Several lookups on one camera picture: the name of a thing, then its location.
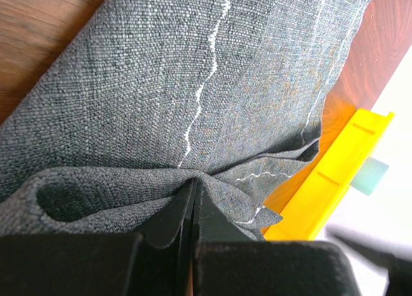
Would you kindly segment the grey cloth napkin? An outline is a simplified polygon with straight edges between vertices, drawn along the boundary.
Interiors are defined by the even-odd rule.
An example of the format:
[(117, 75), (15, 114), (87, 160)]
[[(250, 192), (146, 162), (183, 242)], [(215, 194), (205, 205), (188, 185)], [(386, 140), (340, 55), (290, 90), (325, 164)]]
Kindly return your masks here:
[(1, 234), (128, 232), (197, 178), (262, 240), (370, 1), (105, 0), (1, 126)]

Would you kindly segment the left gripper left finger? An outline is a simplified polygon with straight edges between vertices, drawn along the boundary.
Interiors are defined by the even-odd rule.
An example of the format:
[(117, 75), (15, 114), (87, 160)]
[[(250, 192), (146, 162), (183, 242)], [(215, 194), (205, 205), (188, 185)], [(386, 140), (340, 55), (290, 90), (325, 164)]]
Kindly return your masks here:
[(196, 181), (124, 234), (1, 238), (2, 295), (185, 295)]

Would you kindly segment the yellow plastic tray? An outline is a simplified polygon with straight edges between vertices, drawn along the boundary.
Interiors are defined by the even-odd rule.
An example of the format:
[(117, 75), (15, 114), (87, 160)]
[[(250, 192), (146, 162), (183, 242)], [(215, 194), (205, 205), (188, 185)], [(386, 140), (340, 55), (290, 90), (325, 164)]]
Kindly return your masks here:
[(359, 109), (264, 233), (267, 241), (313, 241), (377, 146), (395, 114)]

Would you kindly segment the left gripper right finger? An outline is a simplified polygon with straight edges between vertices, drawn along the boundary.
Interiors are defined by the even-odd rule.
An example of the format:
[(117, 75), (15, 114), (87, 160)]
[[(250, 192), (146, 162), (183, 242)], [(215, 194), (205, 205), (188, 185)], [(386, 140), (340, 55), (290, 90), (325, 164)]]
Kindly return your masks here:
[(252, 241), (201, 185), (194, 204), (194, 295), (359, 295), (348, 258), (325, 241)]

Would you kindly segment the white cup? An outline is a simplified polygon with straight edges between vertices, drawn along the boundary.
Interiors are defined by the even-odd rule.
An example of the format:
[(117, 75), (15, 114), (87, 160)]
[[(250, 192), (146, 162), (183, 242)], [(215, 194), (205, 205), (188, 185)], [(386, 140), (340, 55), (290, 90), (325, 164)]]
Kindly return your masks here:
[(350, 186), (370, 196), (388, 169), (389, 165), (369, 157), (352, 179)]

